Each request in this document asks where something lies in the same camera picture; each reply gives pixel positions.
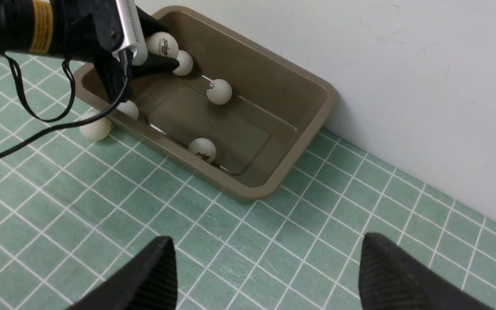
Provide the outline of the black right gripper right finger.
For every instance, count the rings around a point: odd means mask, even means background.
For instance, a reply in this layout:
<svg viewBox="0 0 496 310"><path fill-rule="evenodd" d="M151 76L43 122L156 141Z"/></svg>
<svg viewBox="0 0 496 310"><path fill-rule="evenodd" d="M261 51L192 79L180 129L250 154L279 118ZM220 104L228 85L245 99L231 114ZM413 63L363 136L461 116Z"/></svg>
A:
<svg viewBox="0 0 496 310"><path fill-rule="evenodd" d="M364 310L488 310L385 235L364 235L358 290Z"/></svg>

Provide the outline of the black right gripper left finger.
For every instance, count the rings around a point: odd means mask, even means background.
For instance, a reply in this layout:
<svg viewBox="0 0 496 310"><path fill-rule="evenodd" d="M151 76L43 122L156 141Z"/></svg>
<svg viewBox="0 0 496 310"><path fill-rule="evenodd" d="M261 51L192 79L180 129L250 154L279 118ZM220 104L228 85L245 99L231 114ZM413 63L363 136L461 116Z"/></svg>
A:
<svg viewBox="0 0 496 310"><path fill-rule="evenodd" d="M173 239L157 237L70 310L175 310L177 259Z"/></svg>

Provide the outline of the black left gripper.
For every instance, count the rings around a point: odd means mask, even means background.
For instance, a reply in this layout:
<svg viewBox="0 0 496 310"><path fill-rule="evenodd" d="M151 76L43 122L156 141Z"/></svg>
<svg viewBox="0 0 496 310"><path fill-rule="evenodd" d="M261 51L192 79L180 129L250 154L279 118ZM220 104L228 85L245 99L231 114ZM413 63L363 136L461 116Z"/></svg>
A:
<svg viewBox="0 0 496 310"><path fill-rule="evenodd" d="M171 30L136 6L144 39ZM0 0L0 53L19 53L92 63L111 101L131 93L119 51L126 43L125 22L134 15L132 0ZM173 72L180 63L148 56L134 65L131 79Z"/></svg>

